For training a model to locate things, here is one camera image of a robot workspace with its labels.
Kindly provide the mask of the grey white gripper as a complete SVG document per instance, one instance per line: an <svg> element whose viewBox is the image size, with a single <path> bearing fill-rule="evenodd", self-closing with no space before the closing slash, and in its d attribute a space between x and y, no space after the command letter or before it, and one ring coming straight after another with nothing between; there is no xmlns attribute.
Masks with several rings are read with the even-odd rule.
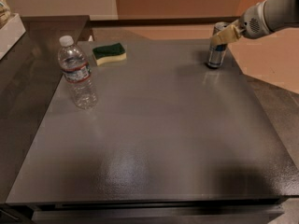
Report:
<svg viewBox="0 0 299 224"><path fill-rule="evenodd" d="M225 27L211 37L213 46L236 42L240 37L236 27L242 30L242 35L248 39L258 39L270 34L270 30L264 18L264 2L248 8L240 17L231 23L232 26Z"/></svg>

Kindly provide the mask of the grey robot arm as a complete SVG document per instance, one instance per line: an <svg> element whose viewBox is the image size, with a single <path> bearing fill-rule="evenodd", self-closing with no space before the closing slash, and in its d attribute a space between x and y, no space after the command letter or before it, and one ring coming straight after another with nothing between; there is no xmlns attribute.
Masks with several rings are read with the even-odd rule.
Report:
<svg viewBox="0 0 299 224"><path fill-rule="evenodd" d="M299 26L299 0L264 0L211 37L212 45L236 42L241 36L258 39Z"/></svg>

